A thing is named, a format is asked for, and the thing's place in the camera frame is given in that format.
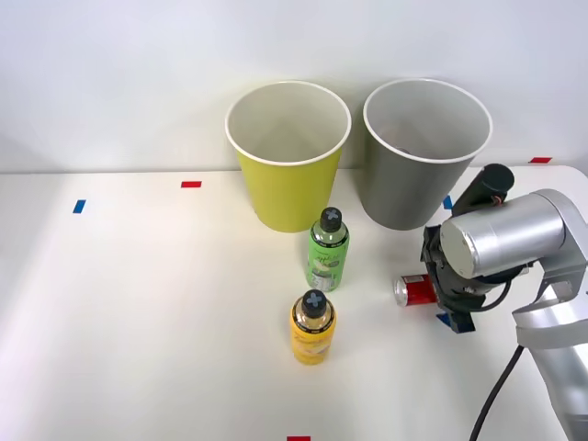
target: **can lid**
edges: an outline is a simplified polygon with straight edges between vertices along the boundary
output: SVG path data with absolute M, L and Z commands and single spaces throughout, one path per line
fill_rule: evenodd
M 327 312 L 327 298 L 322 291 L 311 289 L 304 294 L 302 312 L 311 319 L 318 319 Z
M 336 232 L 341 228 L 343 215 L 335 207 L 327 207 L 321 213 L 321 228 L 326 232 Z
M 406 282 L 402 277 L 398 278 L 394 282 L 394 299 L 398 306 L 408 305 L 408 289 L 406 288 Z

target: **soda can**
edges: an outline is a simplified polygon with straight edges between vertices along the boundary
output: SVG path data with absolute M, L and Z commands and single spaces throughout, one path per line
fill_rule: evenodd
M 398 278 L 394 282 L 394 298 L 399 306 L 437 302 L 435 289 L 428 274 Z

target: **bottle cap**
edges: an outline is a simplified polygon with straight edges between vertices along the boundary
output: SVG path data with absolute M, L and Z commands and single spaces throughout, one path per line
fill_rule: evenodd
M 311 289 L 302 297 L 302 312 L 311 319 L 321 318 L 327 311 L 327 298 L 322 291 Z
M 336 232 L 341 228 L 342 218 L 341 211 L 335 207 L 327 207 L 321 213 L 321 228 L 326 232 Z

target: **blue tape marker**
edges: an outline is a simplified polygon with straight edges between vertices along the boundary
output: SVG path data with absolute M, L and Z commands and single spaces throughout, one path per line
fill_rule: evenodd
M 449 195 L 445 196 L 445 199 L 443 199 L 443 208 L 444 209 L 453 209 L 453 202 L 451 202 L 451 196 L 449 196 Z
M 85 199 L 78 199 L 75 203 L 75 207 L 73 207 L 73 214 L 80 214 L 84 209 Z

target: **bottle label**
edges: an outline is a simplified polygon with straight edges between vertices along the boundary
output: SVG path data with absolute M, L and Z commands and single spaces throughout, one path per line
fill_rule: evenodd
M 349 232 L 338 243 L 318 242 L 310 234 L 306 278 L 311 287 L 328 292 L 339 286 L 348 246 Z
M 309 330 L 296 320 L 296 305 L 290 313 L 290 330 L 292 351 L 296 358 L 305 364 L 314 365 L 321 363 L 327 355 L 333 340 L 334 327 L 337 316 L 331 305 L 333 317 L 320 330 Z

